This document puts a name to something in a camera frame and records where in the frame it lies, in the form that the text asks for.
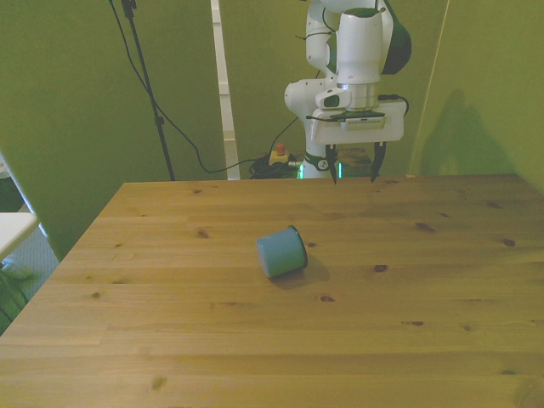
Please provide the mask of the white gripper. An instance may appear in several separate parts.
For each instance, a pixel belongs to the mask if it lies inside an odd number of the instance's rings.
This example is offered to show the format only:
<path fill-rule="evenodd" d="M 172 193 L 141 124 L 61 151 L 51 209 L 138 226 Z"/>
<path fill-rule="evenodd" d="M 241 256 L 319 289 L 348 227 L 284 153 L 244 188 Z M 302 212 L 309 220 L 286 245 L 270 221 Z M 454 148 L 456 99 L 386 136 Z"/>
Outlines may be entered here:
<path fill-rule="evenodd" d="M 387 143 L 400 140 L 404 135 L 404 103 L 381 103 L 377 108 L 367 111 L 365 116 L 341 118 L 334 121 L 333 116 L 348 114 L 346 110 L 314 111 L 309 116 L 309 137 L 315 144 L 326 146 L 326 161 L 333 183 L 337 183 L 337 146 L 335 144 L 374 144 L 374 160 L 371 164 L 371 182 L 374 183 L 382 167 Z"/>

